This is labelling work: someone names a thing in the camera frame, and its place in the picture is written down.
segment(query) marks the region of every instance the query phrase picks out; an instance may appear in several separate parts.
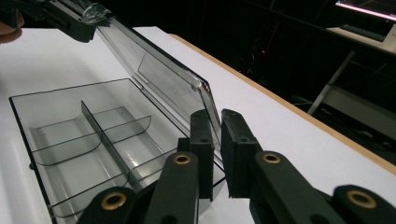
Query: white tabletop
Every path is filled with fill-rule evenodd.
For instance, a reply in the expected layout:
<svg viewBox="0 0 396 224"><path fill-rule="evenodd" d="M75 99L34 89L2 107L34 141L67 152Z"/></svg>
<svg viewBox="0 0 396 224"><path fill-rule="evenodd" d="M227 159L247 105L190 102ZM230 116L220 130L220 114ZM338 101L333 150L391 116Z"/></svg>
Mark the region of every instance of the white tabletop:
<svg viewBox="0 0 396 224"><path fill-rule="evenodd" d="M354 184L396 205L394 174L160 29L135 29L208 80L218 111L241 113L262 148L285 155L313 187L332 194ZM58 30L24 29L20 39L0 45L0 223L50 223L8 97L124 77L97 35L83 44ZM248 200L229 199L224 188L200 223L253 223Z"/></svg>

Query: brass ring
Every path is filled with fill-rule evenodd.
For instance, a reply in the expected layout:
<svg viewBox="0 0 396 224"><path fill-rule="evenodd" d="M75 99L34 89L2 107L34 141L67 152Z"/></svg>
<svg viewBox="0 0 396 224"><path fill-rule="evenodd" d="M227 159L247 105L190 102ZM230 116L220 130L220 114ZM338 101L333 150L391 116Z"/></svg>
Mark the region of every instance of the brass ring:
<svg viewBox="0 0 396 224"><path fill-rule="evenodd" d="M356 199L355 198L356 195L363 197L367 201L363 202L363 201L360 201L360 200ZM348 197L348 199L351 202L353 202L354 204L356 204L356 205L358 205L360 207L364 207L364 208L375 208L376 207L375 199L372 196L370 196L369 194L367 194L367 193L365 193L363 191L353 189L353 190L348 191L346 193L346 196Z"/></svg>
<svg viewBox="0 0 396 224"><path fill-rule="evenodd" d="M187 164L191 161L191 157L188 155L178 155L174 157L174 162L176 164Z"/></svg>
<svg viewBox="0 0 396 224"><path fill-rule="evenodd" d="M277 155L274 154L265 154L262 156L262 159L268 163L279 163L280 158Z"/></svg>
<svg viewBox="0 0 396 224"><path fill-rule="evenodd" d="M109 200L112 197L117 197L118 198L117 201L114 203L110 203ZM126 195L124 193L119 192L119 191L113 191L113 192L108 193L103 198L101 205L102 205L103 209L110 211L110 210L115 210L115 209L123 206L125 204L125 202L126 202Z"/></svg>

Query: illuminated screen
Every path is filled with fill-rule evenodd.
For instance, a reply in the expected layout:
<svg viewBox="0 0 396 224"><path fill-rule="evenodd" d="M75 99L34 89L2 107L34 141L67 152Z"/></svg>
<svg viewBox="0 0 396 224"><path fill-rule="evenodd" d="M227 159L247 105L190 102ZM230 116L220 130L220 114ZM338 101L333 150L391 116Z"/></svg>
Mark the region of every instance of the illuminated screen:
<svg viewBox="0 0 396 224"><path fill-rule="evenodd" d="M395 0L339 0L336 5L386 20L396 21Z"/></svg>

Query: open lid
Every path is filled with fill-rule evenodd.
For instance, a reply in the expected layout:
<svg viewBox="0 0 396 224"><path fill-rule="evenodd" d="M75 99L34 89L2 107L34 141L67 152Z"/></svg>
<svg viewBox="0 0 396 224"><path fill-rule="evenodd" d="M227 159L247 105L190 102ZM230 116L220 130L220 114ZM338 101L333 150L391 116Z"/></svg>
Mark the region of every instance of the open lid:
<svg viewBox="0 0 396 224"><path fill-rule="evenodd" d="M220 121L208 82L116 18L108 22L97 33L134 84L187 136L191 114L205 109L219 149Z"/></svg>

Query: transparent plastic box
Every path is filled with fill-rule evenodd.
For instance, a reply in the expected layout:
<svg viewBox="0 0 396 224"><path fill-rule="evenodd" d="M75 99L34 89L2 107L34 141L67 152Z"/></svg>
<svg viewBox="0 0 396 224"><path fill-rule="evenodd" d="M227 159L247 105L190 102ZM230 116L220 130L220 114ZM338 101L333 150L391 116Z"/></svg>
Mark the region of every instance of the transparent plastic box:
<svg viewBox="0 0 396 224"><path fill-rule="evenodd" d="M9 98L53 222L76 223L105 189L155 183L198 110L212 126L216 198L224 173L208 83L116 19L98 34L131 78Z"/></svg>

